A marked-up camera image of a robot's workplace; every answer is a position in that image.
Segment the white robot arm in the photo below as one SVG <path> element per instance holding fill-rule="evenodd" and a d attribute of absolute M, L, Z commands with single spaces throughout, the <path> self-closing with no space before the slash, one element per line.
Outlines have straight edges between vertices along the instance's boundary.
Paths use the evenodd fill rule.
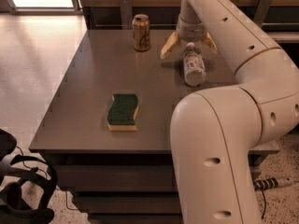
<path fill-rule="evenodd" d="M 186 0 L 236 84 L 176 106 L 170 143 L 184 224 L 263 224 L 248 153 L 299 122 L 299 70 L 230 0 Z"/>

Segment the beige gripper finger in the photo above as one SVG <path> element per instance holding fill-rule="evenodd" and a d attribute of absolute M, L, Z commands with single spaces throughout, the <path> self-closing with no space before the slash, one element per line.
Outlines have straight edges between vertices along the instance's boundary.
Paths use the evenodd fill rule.
<path fill-rule="evenodd" d="M 213 53 L 215 54 L 218 53 L 218 48 L 209 33 L 206 33 L 201 37 L 201 42 L 204 46 L 209 48 Z"/>
<path fill-rule="evenodd" d="M 170 54 L 175 46 L 179 45 L 179 36 L 177 32 L 173 32 L 167 39 L 166 43 L 161 49 L 160 58 L 164 59 Z"/>

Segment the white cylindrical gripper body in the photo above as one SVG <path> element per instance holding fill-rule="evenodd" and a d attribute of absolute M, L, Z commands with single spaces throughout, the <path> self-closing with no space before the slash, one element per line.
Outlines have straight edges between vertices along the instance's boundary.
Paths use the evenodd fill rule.
<path fill-rule="evenodd" d="M 182 13 L 178 15 L 176 32 L 180 40 L 186 42 L 198 42 L 207 34 L 207 30 L 197 15 L 184 17 Z"/>

